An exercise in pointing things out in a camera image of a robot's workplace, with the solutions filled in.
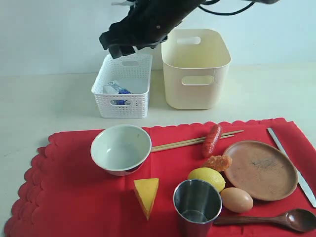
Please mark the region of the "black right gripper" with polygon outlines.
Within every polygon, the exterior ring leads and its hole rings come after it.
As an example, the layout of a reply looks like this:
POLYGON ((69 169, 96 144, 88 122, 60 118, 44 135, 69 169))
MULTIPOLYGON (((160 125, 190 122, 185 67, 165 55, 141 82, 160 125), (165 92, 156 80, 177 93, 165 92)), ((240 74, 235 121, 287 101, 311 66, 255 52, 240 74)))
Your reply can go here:
POLYGON ((134 54, 133 47, 155 48, 167 40, 168 34, 186 16, 187 13, 176 9, 150 9, 129 14, 103 32, 99 41, 105 50, 109 50, 113 59, 118 59, 134 54))

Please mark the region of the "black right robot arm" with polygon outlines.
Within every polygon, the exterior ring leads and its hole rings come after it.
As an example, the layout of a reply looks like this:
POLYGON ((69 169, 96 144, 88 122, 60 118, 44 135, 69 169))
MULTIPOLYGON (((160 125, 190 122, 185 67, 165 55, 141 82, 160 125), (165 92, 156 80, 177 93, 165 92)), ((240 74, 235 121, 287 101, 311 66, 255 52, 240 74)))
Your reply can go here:
POLYGON ((244 8, 230 12, 214 12, 205 7, 216 4, 216 0, 126 0, 128 14, 119 22, 112 23, 99 37, 104 50, 117 59, 143 48, 156 48, 168 39, 168 34, 193 10, 219 16, 240 14, 255 3, 274 4, 276 0, 251 0, 244 8))

